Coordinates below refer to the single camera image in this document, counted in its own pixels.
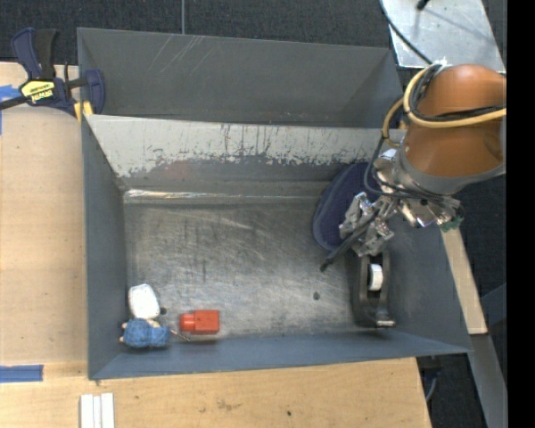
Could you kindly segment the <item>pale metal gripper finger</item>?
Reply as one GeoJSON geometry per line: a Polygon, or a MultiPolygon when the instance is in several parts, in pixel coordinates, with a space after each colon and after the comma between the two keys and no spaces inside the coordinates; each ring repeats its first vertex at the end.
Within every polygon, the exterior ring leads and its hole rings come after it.
{"type": "Polygon", "coordinates": [[[356,239],[350,248],[358,255],[378,256],[394,236],[386,221],[374,219],[356,230],[356,239]]]}
{"type": "Polygon", "coordinates": [[[366,192],[356,194],[339,225],[339,236],[342,240],[362,238],[376,214],[377,207],[369,200],[366,192]]]}

